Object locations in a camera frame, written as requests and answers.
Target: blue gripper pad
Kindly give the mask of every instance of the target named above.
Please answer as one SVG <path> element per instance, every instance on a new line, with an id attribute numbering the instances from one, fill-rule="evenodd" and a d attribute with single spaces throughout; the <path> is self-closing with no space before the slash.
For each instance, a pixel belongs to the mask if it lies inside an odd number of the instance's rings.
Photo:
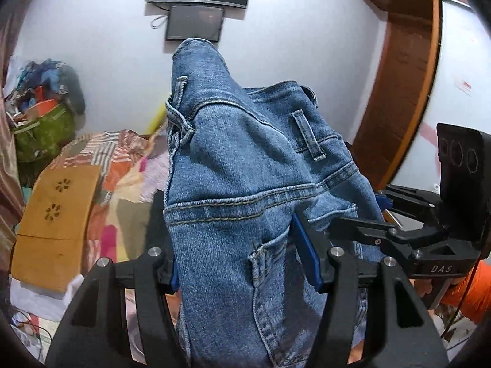
<path id="1" fill-rule="evenodd" d="M 307 277 L 308 283 L 315 288 L 316 292 L 322 293 L 323 279 L 321 277 L 321 262 L 304 225 L 308 225 L 305 217 L 299 217 L 296 212 L 293 213 L 290 233 L 293 235 L 296 251 L 299 253 L 305 276 Z"/>
<path id="2" fill-rule="evenodd" d="M 377 204 L 379 205 L 381 211 L 391 210 L 392 207 L 394 207 L 393 201 L 385 195 L 376 193 L 375 200 L 377 201 Z"/>
<path id="3" fill-rule="evenodd" d="M 176 259 L 172 262 L 172 279 L 170 280 L 170 286 L 174 292 L 179 290 L 179 276 L 177 275 Z"/>

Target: belt loop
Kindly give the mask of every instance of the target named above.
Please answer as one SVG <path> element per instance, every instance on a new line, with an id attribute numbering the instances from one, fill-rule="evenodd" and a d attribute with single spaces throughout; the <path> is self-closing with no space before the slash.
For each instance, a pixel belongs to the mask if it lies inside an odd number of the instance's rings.
<path id="1" fill-rule="evenodd" d="M 185 119 L 181 112 L 178 111 L 184 95 L 184 86 L 187 82 L 187 76 L 178 77 L 176 81 L 176 87 L 174 89 L 173 98 L 169 98 L 169 100 L 167 100 L 165 104 L 167 108 L 167 118 L 169 120 L 169 123 L 177 126 L 181 133 L 181 146 L 189 142 L 195 132 L 195 129 L 191 126 L 191 124 Z"/>
<path id="2" fill-rule="evenodd" d="M 302 89 L 304 94 L 307 95 L 308 99 L 310 99 L 310 102 L 312 102 L 312 104 L 316 108 L 318 108 L 317 97 L 315 95 L 315 92 L 311 88 L 308 88 L 307 86 L 300 86 L 300 88 Z"/>
<path id="3" fill-rule="evenodd" d="M 298 125 L 300 132 L 302 133 L 303 140 L 307 144 L 307 148 L 314 160 L 318 162 L 319 160 L 325 159 L 326 155 L 324 154 L 324 151 L 315 139 L 314 132 L 312 131 L 307 118 L 303 114 L 303 110 L 299 109 L 298 111 L 291 113 L 291 115 L 295 119 L 296 124 Z"/>

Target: blue denim jeans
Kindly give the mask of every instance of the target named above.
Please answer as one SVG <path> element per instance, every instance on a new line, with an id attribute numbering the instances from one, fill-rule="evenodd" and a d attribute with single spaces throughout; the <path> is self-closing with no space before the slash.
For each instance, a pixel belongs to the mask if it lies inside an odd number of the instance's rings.
<path id="1" fill-rule="evenodd" d="M 303 366 L 326 295 L 305 279 L 294 209 L 325 230 L 339 215 L 382 219 L 341 136 L 294 81 L 243 89 L 205 40 L 176 50 L 168 101 L 165 220 L 182 289 L 178 333 L 191 366 Z M 355 245 L 379 260 L 375 247 Z M 363 338 L 360 292 L 354 343 Z"/>

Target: orange sleeve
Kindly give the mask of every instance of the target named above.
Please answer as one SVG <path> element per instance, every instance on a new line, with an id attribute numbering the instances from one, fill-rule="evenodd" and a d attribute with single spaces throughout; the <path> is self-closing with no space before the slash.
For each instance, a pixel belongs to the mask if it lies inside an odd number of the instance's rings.
<path id="1" fill-rule="evenodd" d="M 466 291 L 471 272 L 467 274 L 464 281 L 447 291 L 441 299 L 443 304 L 458 306 Z M 477 324 L 482 320 L 488 308 L 491 308 L 491 265 L 481 260 L 461 310 L 465 317 Z"/>

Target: circular camera holes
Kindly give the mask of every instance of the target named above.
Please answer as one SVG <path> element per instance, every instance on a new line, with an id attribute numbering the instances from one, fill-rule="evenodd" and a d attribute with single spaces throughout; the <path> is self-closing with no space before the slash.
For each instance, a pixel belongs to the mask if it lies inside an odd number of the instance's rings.
<path id="1" fill-rule="evenodd" d="M 477 155 L 475 150 L 467 152 L 467 168 L 471 173 L 477 172 Z"/>
<path id="2" fill-rule="evenodd" d="M 460 165 L 462 165 L 463 152 L 460 142 L 452 141 L 452 147 L 450 148 L 450 157 L 452 159 L 452 163 L 455 166 L 460 167 Z"/>
<path id="3" fill-rule="evenodd" d="M 440 139 L 440 152 L 442 156 L 446 156 L 448 154 L 448 144 L 447 140 L 445 140 L 444 138 Z"/>

